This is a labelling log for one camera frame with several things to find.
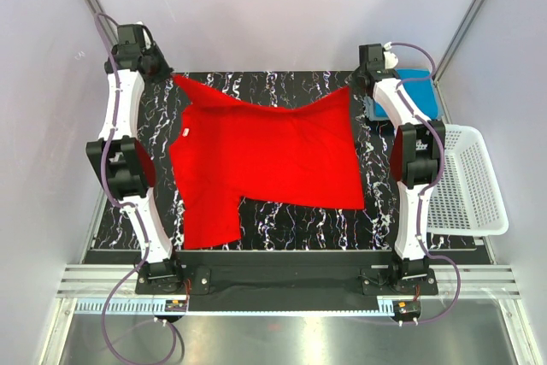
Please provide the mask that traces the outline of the red t-shirt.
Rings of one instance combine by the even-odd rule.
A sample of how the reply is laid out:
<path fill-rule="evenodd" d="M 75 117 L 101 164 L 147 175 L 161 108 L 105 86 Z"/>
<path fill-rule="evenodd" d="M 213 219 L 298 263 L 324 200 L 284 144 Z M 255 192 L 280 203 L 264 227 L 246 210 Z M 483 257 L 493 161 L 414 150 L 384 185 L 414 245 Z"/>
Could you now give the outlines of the red t-shirt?
<path fill-rule="evenodd" d="M 349 87 L 286 109 L 247 103 L 179 74 L 174 83 L 190 100 L 169 148 L 186 249 L 239 240 L 244 197 L 364 209 Z"/>

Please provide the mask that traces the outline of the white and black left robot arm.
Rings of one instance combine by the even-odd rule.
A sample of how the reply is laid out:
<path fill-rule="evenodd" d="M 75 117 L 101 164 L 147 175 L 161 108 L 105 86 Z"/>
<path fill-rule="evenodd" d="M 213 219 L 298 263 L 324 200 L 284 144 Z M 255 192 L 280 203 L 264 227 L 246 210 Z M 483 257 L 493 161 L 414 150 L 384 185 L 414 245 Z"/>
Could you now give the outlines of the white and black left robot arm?
<path fill-rule="evenodd" d="M 109 83 L 104 123 L 85 153 L 108 200 L 127 215 L 138 238 L 139 281 L 174 293 L 183 286 L 185 273 L 155 204 L 155 166 L 138 140 L 145 83 L 166 79 L 171 68 L 144 23 L 119 25 L 116 31 L 118 41 L 104 63 Z"/>

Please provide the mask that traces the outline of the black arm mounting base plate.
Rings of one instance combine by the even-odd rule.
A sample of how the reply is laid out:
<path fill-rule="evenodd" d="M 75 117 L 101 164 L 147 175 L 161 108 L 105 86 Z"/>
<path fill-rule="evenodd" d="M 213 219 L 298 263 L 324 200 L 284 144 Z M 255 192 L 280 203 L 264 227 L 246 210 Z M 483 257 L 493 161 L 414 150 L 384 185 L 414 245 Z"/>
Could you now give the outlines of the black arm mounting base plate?
<path fill-rule="evenodd" d="M 165 285 L 139 281 L 145 296 L 189 298 L 193 314 L 359 315 L 393 300 L 438 295 L 431 268 L 425 280 L 392 287 L 383 277 L 388 250 L 186 250 L 175 253 L 181 280 Z"/>

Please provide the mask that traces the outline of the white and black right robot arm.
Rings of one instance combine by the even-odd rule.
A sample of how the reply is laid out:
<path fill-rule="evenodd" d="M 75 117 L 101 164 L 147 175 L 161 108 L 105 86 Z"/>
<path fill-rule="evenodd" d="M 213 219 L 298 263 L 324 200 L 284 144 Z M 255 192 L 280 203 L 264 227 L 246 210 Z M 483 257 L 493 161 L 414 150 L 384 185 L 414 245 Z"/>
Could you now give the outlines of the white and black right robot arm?
<path fill-rule="evenodd" d="M 401 78 L 396 70 L 398 58 L 392 52 L 396 46 L 422 53 L 431 65 L 429 74 Z M 445 163 L 445 125 L 424 114 L 406 85 L 428 82 L 435 72 L 434 60 L 421 47 L 389 42 L 361 45 L 359 65 L 351 77 L 358 91 L 379 103 L 395 131 L 390 171 L 397 182 L 400 210 L 397 239 L 383 277 L 393 291 L 402 294 L 428 275 L 431 256 L 426 246 L 427 212 Z"/>

